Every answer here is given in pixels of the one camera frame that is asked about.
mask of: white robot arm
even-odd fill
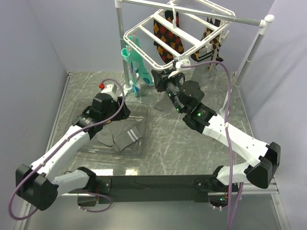
[[[220,115],[201,103],[204,93],[200,90],[199,84],[191,80],[185,81],[180,66],[176,69],[179,71],[152,70],[157,91],[166,92],[176,110],[187,114],[183,118],[187,126],[226,146],[228,146],[225,132],[227,125],[232,150],[246,160],[245,163],[233,166],[232,183],[251,182],[259,188],[267,188],[280,163],[280,146],[275,142],[269,145],[228,123],[224,124],[224,119]],[[229,185],[229,171],[230,167],[220,166],[213,174],[217,174],[216,179],[219,182]]]
[[[16,186],[32,171],[32,169],[42,166],[32,177],[27,180],[17,195],[27,200],[40,210],[47,209],[54,200],[64,193],[75,189],[91,190],[90,186],[95,185],[96,174],[91,170],[80,167],[72,173],[56,176],[59,170],[75,155],[77,150],[93,136],[102,130],[103,125],[97,125],[90,129],[83,130],[72,138],[72,134],[80,129],[92,124],[99,123],[111,117],[118,109],[122,98],[115,96],[116,86],[108,84],[102,86],[102,91],[98,93],[92,102],[81,115],[73,121],[65,135],[41,158],[33,162],[30,167],[21,165],[16,170]],[[130,110],[124,104],[123,108],[112,121],[127,119]],[[66,143],[46,162],[55,149],[63,141]]]

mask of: clear plastic tray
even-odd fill
[[[82,113],[84,108],[92,104],[92,99],[80,99],[74,105],[65,131],[71,126],[72,121]],[[105,146],[94,136],[88,143],[83,145],[79,152],[86,154],[99,155],[99,159],[104,162],[114,162],[115,159],[139,158],[146,151],[146,142],[148,136],[150,107],[142,103],[126,102],[131,114],[128,119],[114,121],[106,124],[104,128],[112,130],[113,136],[123,132],[127,126],[136,127],[142,134],[142,138],[127,146],[122,152],[116,152],[113,148]]]

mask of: gray wall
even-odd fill
[[[276,21],[242,82],[242,96],[257,138],[282,147],[276,173],[293,230],[306,229],[307,3],[275,0]]]
[[[0,225],[10,230],[15,170],[45,152],[65,71],[26,1],[1,1],[0,31]],[[20,205],[16,199],[16,215]]]
[[[122,70],[118,24],[114,0],[28,0],[46,29],[65,69],[72,71]],[[263,19],[274,0],[214,0],[233,10],[237,16]],[[207,10],[194,0],[179,1],[181,6]],[[130,29],[156,11],[156,8],[123,4],[125,30]],[[153,31],[152,23],[148,29]],[[204,28],[186,16],[180,17],[180,27],[197,38]],[[230,70],[237,70],[257,27],[233,24],[228,40],[222,46],[221,57]],[[143,49],[162,63],[153,41],[137,33]]]

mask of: laundry drying rack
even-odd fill
[[[245,64],[237,78],[236,85],[234,87],[234,90],[232,90],[233,94],[236,89],[240,86],[240,83],[242,79],[244,78],[246,71],[248,69],[248,66],[250,65],[263,37],[267,33],[271,23],[274,21],[274,16],[273,15],[267,15],[264,20],[253,20],[253,19],[247,19],[247,18],[240,18],[235,15],[235,13],[229,9],[226,9],[220,5],[217,5],[211,1],[208,0],[195,0],[204,6],[209,7],[212,12],[205,12],[205,11],[199,11],[199,10],[194,10],[194,9],[189,9],[185,7],[180,7],[176,5],[178,0],[171,0],[166,4],[163,3],[158,3],[158,2],[153,2],[153,1],[147,1],[147,0],[115,0],[115,7],[117,9],[117,17],[118,17],[118,28],[119,28],[119,36],[120,36],[120,43],[121,43],[121,48],[125,48],[126,45],[129,45],[132,49],[134,49],[139,55],[142,56],[144,60],[146,60],[152,67],[153,69],[156,70],[164,70],[164,69],[169,69],[172,68],[173,62],[171,61],[168,64],[165,65],[159,65],[157,64],[151,57],[150,55],[146,54],[145,51],[143,51],[140,47],[138,47],[136,44],[133,43],[129,39],[129,36],[132,36],[135,34],[137,30],[143,31],[148,37],[150,37],[152,40],[154,40],[156,43],[161,45],[163,48],[165,48],[168,52],[170,52],[173,57],[175,58],[183,58],[183,57],[188,57],[191,54],[193,54],[195,51],[200,50],[200,49],[206,49],[207,52],[212,49],[210,41],[217,37],[219,35],[219,42],[223,42],[228,34],[228,31],[226,28],[230,25],[230,23],[235,22],[235,23],[243,23],[243,24],[249,24],[253,26],[258,26],[259,32],[256,41],[253,44],[253,47],[249,53],[248,58],[245,61]],[[157,7],[159,8],[158,11],[156,11],[154,14],[150,15],[147,17],[145,20],[137,24],[136,26],[132,27],[129,29],[127,32],[124,32],[124,26],[123,26],[123,17],[122,17],[122,3],[132,3],[132,4],[137,4],[137,5],[143,5],[143,6],[151,6],[151,7]],[[173,12],[174,15],[174,20],[172,23],[170,23],[168,20],[166,20],[164,17],[162,17],[163,13],[165,10],[170,10]],[[188,34],[184,30],[178,28],[176,26],[176,12],[181,12],[184,15],[192,18],[193,20],[201,23],[205,27],[208,27],[212,30],[212,33],[209,34],[209,36],[205,37],[202,40],[199,40],[192,35]],[[220,26],[215,26],[210,24],[209,22],[201,19],[198,16],[205,16],[209,18],[214,18],[214,19],[219,19],[221,20]],[[161,39],[156,37],[153,33],[148,31],[145,28],[145,25],[149,22],[152,21],[152,19],[156,20],[159,22],[161,25],[163,25],[166,29],[171,31],[173,34],[179,36],[180,38],[186,40],[187,42],[192,44],[192,47],[185,51],[183,54],[178,53],[176,50],[174,50],[172,47],[170,47],[168,44],[163,42]],[[131,89],[130,81],[129,81],[129,71],[127,67],[127,63],[125,60],[123,60],[123,66],[124,66],[124,75],[125,75],[125,94],[127,94]]]

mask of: black base bar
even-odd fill
[[[225,192],[228,187],[213,175],[97,176],[96,182],[99,193],[107,195],[113,202],[209,202],[208,193]],[[237,191],[237,184],[233,184],[233,192]],[[78,197],[80,206],[94,206],[96,201],[91,201],[92,197]],[[99,199],[100,204],[107,202],[106,199]]]

